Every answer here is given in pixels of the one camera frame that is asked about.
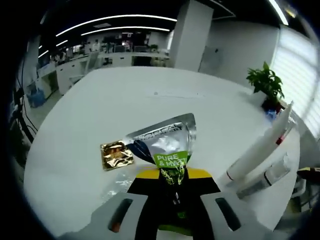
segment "white table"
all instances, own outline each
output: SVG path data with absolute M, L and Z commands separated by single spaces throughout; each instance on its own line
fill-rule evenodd
M 125 167 L 105 172 L 100 144 L 171 117 L 193 113 L 197 139 L 188 166 L 217 181 L 271 126 L 246 96 L 251 91 L 206 74 L 163 67 L 116 67 L 90 72 L 54 106 L 28 154 L 24 190 L 43 224 L 55 235 L 78 231 L 102 203 L 103 190 Z M 248 176 L 261 173 L 287 151 L 298 169 L 294 129 Z M 135 158 L 136 164 L 146 164 Z M 247 199 L 258 220 L 274 229 L 290 199 L 296 175 L 287 174 Z M 217 182 L 221 190 L 226 187 Z
M 164 53 L 157 53 L 157 52 L 135 52 L 135 51 L 110 52 L 110 53 L 100 52 L 98 58 L 112 58 L 112 57 L 121 57 L 121 56 L 129 56 L 129 57 L 150 57 L 150 58 L 164 58 L 164 59 L 169 59 L 169 58 L 170 58 L 169 56 L 165 55 Z

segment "ceiling light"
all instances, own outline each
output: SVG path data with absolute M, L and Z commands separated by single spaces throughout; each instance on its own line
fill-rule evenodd
M 66 42 L 68 42 L 68 40 L 64 40 L 64 41 L 62 41 L 62 42 L 60 42 L 60 43 L 58 43 L 57 45 L 55 45 L 56 47 L 58 47 L 58 46 L 60 46 L 61 44 L 64 44 L 64 43 L 66 43 Z
M 268 0 L 268 1 L 271 3 L 271 5 L 274 8 L 274 10 L 276 11 L 276 13 L 279 15 L 282 23 L 284 25 L 289 25 L 284 13 L 281 11 L 281 9 L 280 9 L 278 3 L 276 2 L 276 0 Z
M 160 31 L 166 31 L 166 32 L 170 31 L 169 29 L 159 28 L 159 27 L 151 27 L 151 26 L 117 26 L 117 27 L 109 27 L 109 28 L 99 29 L 99 30 L 95 30 L 95 31 L 89 31 L 89 32 L 81 34 L 81 36 L 101 32 L 101 31 L 114 30 L 114 29 L 152 29 L 152 30 L 160 30 Z
M 143 18 L 163 19 L 163 20 L 169 20 L 169 21 L 173 21 L 173 22 L 177 21 L 177 19 L 173 19 L 173 18 L 169 18 L 169 17 L 154 16 L 154 15 L 144 15 L 144 14 L 126 14 L 126 15 L 106 16 L 106 17 L 102 17 L 102 18 L 98 18 L 98 19 L 94 19 L 94 20 L 90 20 L 90 21 L 86 21 L 86 22 L 80 23 L 78 25 L 75 25 L 73 27 L 70 27 L 70 28 L 58 33 L 55 36 L 58 37 L 61 34 L 64 34 L 64 33 L 68 32 L 68 31 L 70 31 L 72 29 L 75 29 L 75 28 L 80 27 L 82 25 L 90 24 L 90 23 L 93 23 L 93 22 L 96 22 L 96 21 L 101 21 L 101 20 L 106 20 L 106 19 L 125 18 L 125 17 L 143 17 Z
M 102 23 L 102 24 L 98 24 L 98 25 L 94 25 L 93 27 L 96 29 L 100 29 L 100 28 L 106 28 L 106 27 L 110 27 L 111 25 L 109 23 Z
M 42 53 L 40 56 L 38 56 L 38 59 L 41 58 L 43 55 L 47 54 L 48 52 L 49 52 L 49 50 L 47 50 L 44 53 Z
M 292 18 L 295 18 L 298 15 L 297 10 L 295 10 L 293 7 L 288 5 L 285 9 L 287 14 L 289 14 Z
M 47 15 L 48 15 L 48 11 L 45 12 L 45 14 L 43 15 L 43 17 L 42 17 L 42 19 L 41 19 L 41 21 L 40 21 L 40 24 L 41 24 L 41 25 L 44 24 L 44 22 L 45 22 L 45 20 L 46 20 L 46 18 L 47 18 Z

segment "green label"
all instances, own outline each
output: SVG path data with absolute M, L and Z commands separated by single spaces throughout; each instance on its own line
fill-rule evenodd
M 158 168 L 177 168 L 187 164 L 188 152 L 178 151 L 170 154 L 153 155 L 154 162 Z
M 180 219 L 186 219 L 187 218 L 187 213 L 185 211 L 181 211 L 177 213 L 178 217 Z

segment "gold packet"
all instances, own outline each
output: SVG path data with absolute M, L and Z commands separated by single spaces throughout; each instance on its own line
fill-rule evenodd
M 121 168 L 134 163 L 132 152 L 122 140 L 101 144 L 101 158 L 103 170 Z

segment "computer monitor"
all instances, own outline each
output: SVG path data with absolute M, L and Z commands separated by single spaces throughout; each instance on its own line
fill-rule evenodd
M 134 46 L 134 51 L 136 53 L 148 53 L 149 48 L 147 46 Z
M 114 46 L 115 53 L 124 53 L 126 51 L 126 46 L 116 45 Z

